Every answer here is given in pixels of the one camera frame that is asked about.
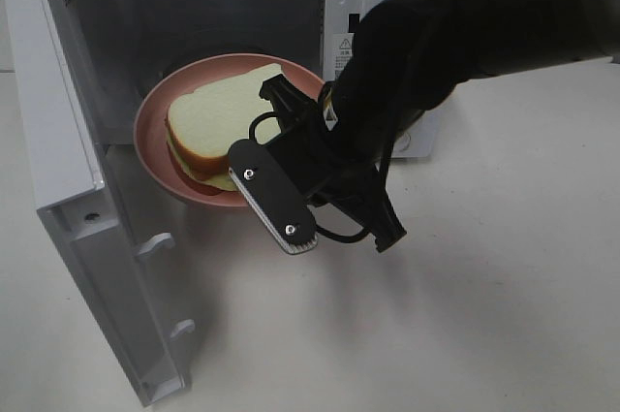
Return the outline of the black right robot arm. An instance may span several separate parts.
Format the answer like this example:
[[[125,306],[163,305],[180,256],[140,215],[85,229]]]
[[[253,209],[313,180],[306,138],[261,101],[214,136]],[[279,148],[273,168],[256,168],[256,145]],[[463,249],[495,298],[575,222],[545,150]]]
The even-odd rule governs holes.
[[[471,79],[565,65],[619,51],[619,0],[383,0],[358,23],[353,54],[316,100],[282,76],[260,94],[282,133],[279,166],[256,211],[283,249],[300,253],[325,229],[295,211],[332,204],[359,224],[340,242],[404,235],[385,190],[396,140]]]

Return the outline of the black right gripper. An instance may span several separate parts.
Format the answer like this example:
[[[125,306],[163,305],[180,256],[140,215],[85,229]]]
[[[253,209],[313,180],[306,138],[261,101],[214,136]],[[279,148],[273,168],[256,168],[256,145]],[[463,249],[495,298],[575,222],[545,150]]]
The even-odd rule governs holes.
[[[354,125],[345,133],[346,141],[360,134],[364,141],[374,142],[376,152],[356,157],[340,152],[340,143],[328,143],[331,132],[316,101],[283,74],[265,80],[259,95],[272,106],[283,132],[267,143],[267,149],[249,139],[233,143],[229,176],[284,252],[297,255],[314,249],[318,234],[346,244],[371,235],[383,252],[406,235],[386,192],[396,111],[390,110],[368,132]],[[305,200],[312,206],[335,206],[361,230],[340,235],[317,226]]]

